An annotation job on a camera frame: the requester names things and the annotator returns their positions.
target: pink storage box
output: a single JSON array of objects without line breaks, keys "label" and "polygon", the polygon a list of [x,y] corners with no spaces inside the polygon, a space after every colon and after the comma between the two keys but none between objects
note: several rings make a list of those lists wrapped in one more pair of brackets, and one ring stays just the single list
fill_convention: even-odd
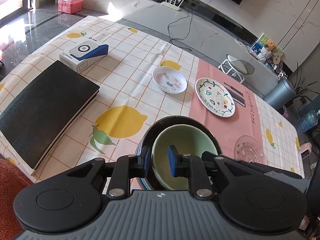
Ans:
[{"label": "pink storage box", "polygon": [[81,11],[83,0],[58,0],[58,11],[69,14]]}]

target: gray trash can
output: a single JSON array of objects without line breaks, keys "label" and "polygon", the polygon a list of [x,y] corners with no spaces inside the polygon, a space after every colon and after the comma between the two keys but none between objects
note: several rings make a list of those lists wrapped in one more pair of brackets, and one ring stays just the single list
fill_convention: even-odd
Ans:
[{"label": "gray trash can", "polygon": [[296,95],[296,91],[286,78],[279,80],[278,84],[264,97],[264,101],[274,109],[279,109]]}]

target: yellow lemon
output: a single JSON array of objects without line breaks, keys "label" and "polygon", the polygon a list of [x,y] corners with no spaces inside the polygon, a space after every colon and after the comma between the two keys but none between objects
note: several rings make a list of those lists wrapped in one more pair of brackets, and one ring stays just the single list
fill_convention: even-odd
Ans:
[{"label": "yellow lemon", "polygon": [[67,34],[67,37],[68,38],[80,38],[82,36],[85,36],[86,35],[86,32],[83,32],[83,33],[69,33]]},{"label": "yellow lemon", "polygon": [[170,67],[175,70],[179,70],[181,68],[181,65],[179,65],[178,63],[175,63],[172,60],[164,60],[160,63],[160,66]]},{"label": "yellow lemon", "polygon": [[14,166],[17,166],[17,164],[15,163],[15,161],[11,157],[8,157],[7,161],[12,163]]},{"label": "yellow lemon", "polygon": [[148,117],[140,114],[131,106],[116,106],[110,108],[98,117],[93,125],[90,144],[98,152],[105,154],[96,145],[96,142],[104,145],[116,145],[109,136],[114,138],[127,138],[140,131]]},{"label": "yellow lemon", "polygon": [[146,115],[131,106],[116,106],[100,115],[95,124],[111,137],[126,138],[135,135],[146,119]]},{"label": "yellow lemon", "polygon": [[298,152],[300,151],[300,143],[299,143],[299,138],[296,137],[296,146],[297,146],[297,150]]},{"label": "yellow lemon", "polygon": [[276,147],[275,147],[275,143],[273,142],[272,134],[271,134],[271,132],[270,132],[269,129],[266,130],[266,137],[267,137],[270,145],[271,145],[273,148],[276,148]]},{"label": "yellow lemon", "polygon": [[131,31],[132,33],[138,33],[138,31],[134,28],[127,28],[129,31]]}]

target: black bowl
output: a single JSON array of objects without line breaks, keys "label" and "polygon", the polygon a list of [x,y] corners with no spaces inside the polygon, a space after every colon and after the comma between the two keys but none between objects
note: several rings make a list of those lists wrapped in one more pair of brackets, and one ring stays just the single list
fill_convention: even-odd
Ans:
[{"label": "black bowl", "polygon": [[[196,121],[192,118],[186,117],[186,116],[182,116],[182,115],[171,115],[171,116],[162,118],[159,121],[155,122],[148,129],[148,131],[144,134],[143,138],[141,139],[141,141],[138,145],[137,151],[136,151],[136,155],[140,154],[140,151],[144,146],[148,146],[150,148],[150,150],[152,150],[152,146],[153,146],[156,138],[158,137],[158,135],[164,129],[166,129],[170,126],[176,125],[176,124],[191,125],[191,126],[194,126],[198,129],[200,129],[201,131],[203,131],[213,142],[214,146],[217,149],[218,155],[222,155],[220,145],[219,145],[218,141],[216,140],[216,138],[214,137],[214,135],[204,125],[202,125],[198,121]],[[152,165],[149,166],[149,171],[148,171],[148,174],[147,174],[145,181],[154,190],[166,190],[157,180],[157,178],[153,172]]]}]

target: glass plate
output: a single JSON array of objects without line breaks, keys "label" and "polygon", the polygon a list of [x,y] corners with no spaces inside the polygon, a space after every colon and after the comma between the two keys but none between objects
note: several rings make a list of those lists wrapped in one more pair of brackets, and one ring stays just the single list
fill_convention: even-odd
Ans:
[{"label": "glass plate", "polygon": [[235,144],[234,155],[236,160],[268,165],[262,146],[249,135],[239,137]]}]

